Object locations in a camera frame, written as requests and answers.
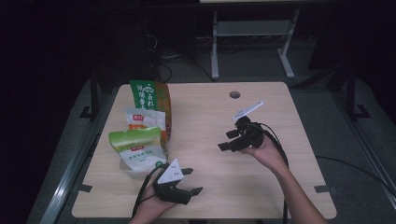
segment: person's left hand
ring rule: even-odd
[[[155,195],[152,185],[149,185],[143,193],[142,202],[137,208],[136,215],[129,224],[151,223],[175,205],[176,203],[161,201]]]

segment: white metal stand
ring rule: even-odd
[[[218,36],[236,35],[284,35],[286,37],[285,44],[277,52],[286,76],[294,78],[286,53],[288,52],[299,13],[300,9],[295,9],[291,20],[284,21],[218,21],[218,12],[215,11],[213,15],[213,46],[211,55],[212,78],[219,79]]]

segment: background desk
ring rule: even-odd
[[[166,212],[169,218],[280,218],[283,194],[274,175],[253,158],[231,151],[221,152],[218,143],[227,141],[234,128],[231,116],[237,109],[264,105],[249,115],[276,132],[290,169],[308,197],[326,217],[336,215],[328,192],[316,193],[325,182],[309,145],[304,127],[284,83],[169,84],[173,130],[170,160],[194,169],[178,185],[181,189],[204,187],[188,205]],[[230,91],[241,97],[232,99]],[[107,140],[109,132],[127,128],[123,108],[134,106],[128,85],[122,86],[103,130],[90,168],[83,181],[91,192],[81,191],[73,208],[75,217],[130,217],[142,180],[125,174],[120,156]]]

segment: white triangular marker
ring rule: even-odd
[[[180,165],[178,164],[177,159],[172,161],[172,163],[168,166],[168,168],[163,172],[163,175],[158,179],[159,184],[165,184],[172,181],[181,180],[184,177],[181,172]]]
[[[250,112],[252,112],[253,110],[257,109],[259,106],[263,105],[264,102],[262,100],[260,100],[257,104],[249,106],[243,110],[238,110],[236,112],[236,114],[232,117],[232,120],[238,120],[244,116],[246,116],[247,114],[249,114]]]

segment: red logo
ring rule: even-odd
[[[142,115],[133,115],[133,116],[132,116],[132,119],[133,119],[133,120],[140,120],[140,121],[143,121],[144,118],[145,118],[145,117],[142,116]]]
[[[141,146],[141,147],[131,147],[131,151],[137,151],[137,150],[140,150],[140,149],[143,149],[144,147],[143,146]]]

